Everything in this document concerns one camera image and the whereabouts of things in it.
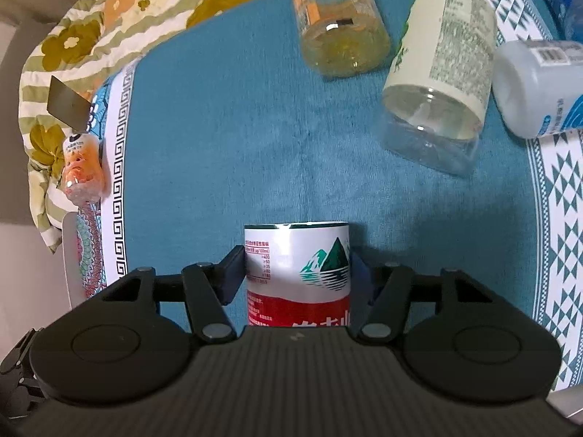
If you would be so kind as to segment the small orange pink bottle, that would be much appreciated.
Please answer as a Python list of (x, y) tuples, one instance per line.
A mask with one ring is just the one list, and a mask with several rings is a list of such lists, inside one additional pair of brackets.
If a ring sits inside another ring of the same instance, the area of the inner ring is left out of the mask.
[(62, 144), (63, 189), (76, 206), (96, 203), (105, 189), (99, 138), (92, 132), (72, 134)]

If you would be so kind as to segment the teal patterned cloth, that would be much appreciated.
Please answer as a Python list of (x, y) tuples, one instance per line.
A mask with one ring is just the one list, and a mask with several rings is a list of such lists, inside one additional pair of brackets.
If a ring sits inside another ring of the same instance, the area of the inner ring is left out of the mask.
[(582, 136), (525, 141), (490, 105), (467, 178), (383, 149), (386, 71), (325, 80), (292, 0), (254, 0), (122, 64), (92, 128), (111, 196), (77, 221), (83, 286), (132, 267), (218, 260), (251, 223), (346, 221), (354, 248), (421, 272), (454, 266), (535, 319), (582, 381)]

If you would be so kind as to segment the red white label bottle cup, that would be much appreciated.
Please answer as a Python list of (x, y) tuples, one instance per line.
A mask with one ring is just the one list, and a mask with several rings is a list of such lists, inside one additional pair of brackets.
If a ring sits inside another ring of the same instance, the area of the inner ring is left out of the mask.
[(247, 225), (244, 246), (251, 326), (348, 327), (348, 223)]

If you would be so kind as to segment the white blue label bottle cup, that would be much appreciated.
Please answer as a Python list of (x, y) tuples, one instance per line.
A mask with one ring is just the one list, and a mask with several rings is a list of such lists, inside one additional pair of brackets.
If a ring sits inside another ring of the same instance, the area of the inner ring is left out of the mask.
[(506, 128), (535, 139), (582, 128), (582, 44), (512, 40), (494, 54), (492, 93)]

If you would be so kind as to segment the floral striped quilt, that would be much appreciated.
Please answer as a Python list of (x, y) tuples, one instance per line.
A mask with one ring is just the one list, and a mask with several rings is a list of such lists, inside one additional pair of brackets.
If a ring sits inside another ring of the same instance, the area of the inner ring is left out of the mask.
[(60, 142), (70, 128), (47, 110), (51, 78), (85, 100), (126, 64), (185, 29), (249, 0), (78, 0), (26, 60), (18, 122), (26, 154), (30, 212), (55, 252), (62, 220), (76, 207), (61, 189)]

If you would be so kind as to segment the orange label bottle cup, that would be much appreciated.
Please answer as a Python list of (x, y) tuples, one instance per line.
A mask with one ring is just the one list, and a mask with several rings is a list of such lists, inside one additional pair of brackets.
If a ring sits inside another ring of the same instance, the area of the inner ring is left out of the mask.
[(390, 40), (375, 0), (293, 0), (306, 64), (326, 78), (351, 77), (386, 62)]

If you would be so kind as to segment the cream label clear bottle cup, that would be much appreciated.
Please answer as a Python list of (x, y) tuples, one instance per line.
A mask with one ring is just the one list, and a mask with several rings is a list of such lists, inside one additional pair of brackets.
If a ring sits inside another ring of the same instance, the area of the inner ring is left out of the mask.
[(468, 176), (489, 102), (496, 36), (487, 0), (413, 0), (383, 86), (383, 148)]

